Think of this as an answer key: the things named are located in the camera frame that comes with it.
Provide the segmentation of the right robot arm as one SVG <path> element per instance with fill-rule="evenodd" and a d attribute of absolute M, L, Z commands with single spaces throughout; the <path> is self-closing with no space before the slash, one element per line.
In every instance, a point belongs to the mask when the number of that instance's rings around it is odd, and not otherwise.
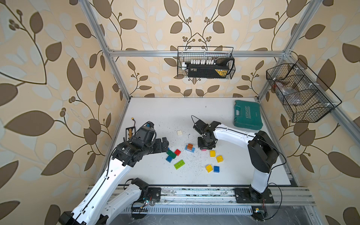
<path fill-rule="evenodd" d="M 194 122 L 193 128 L 200 134 L 198 137 L 200 149 L 212 150 L 219 140 L 247 148 L 251 163 L 255 168 L 253 181 L 249 187 L 249 195 L 260 197 L 265 193 L 273 165 L 279 157 L 279 152 L 266 132 L 245 132 L 225 126 L 217 121 L 207 124 L 202 120 Z"/>

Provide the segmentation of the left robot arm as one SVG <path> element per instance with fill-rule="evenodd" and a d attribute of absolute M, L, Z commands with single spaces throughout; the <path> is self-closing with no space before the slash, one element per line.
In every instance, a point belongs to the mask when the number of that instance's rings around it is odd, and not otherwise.
<path fill-rule="evenodd" d="M 150 121 L 140 127 L 128 141 L 113 150 L 108 165 L 89 194 L 72 211 L 59 217 L 62 225 L 108 225 L 125 208 L 135 202 L 147 203 L 153 195 L 149 185 L 139 178 L 132 179 L 125 190 L 111 198 L 125 175 L 144 156 L 167 152 L 168 140 L 157 138 L 154 124 Z"/>

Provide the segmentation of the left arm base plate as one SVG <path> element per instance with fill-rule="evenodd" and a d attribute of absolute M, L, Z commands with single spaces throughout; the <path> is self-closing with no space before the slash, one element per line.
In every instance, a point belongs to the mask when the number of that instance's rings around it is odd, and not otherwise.
<path fill-rule="evenodd" d="M 144 203 L 146 201 L 154 201 L 155 203 L 157 203 L 160 201 L 160 198 L 160 187 L 148 187 L 147 189 L 141 191 L 140 197 L 137 201 L 141 203 Z"/>

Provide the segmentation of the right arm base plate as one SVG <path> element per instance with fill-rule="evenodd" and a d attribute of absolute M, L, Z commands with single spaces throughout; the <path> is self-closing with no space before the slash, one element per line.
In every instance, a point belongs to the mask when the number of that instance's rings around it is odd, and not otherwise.
<path fill-rule="evenodd" d="M 249 188 L 237 187 L 234 189 L 237 203 L 274 203 L 271 190 L 267 187 L 263 193 L 259 193 L 251 186 Z"/>

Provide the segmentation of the orange lego brick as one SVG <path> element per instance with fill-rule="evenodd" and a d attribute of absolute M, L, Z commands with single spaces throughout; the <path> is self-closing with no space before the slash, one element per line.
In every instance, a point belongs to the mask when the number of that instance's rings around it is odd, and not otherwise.
<path fill-rule="evenodd" d="M 187 145 L 187 150 L 189 150 L 189 151 L 192 151 L 192 150 L 194 150 L 195 148 L 193 147 L 193 145 L 192 144 L 188 144 Z"/>

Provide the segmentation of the light blue lego brick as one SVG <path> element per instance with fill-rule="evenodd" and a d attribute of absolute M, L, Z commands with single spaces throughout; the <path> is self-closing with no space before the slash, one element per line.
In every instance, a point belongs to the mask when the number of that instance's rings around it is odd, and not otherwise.
<path fill-rule="evenodd" d="M 188 151 L 188 152 L 194 153 L 194 152 L 195 152 L 195 147 L 189 149 L 189 148 L 188 148 L 188 145 L 186 145 L 186 146 L 185 146 L 185 150 Z"/>

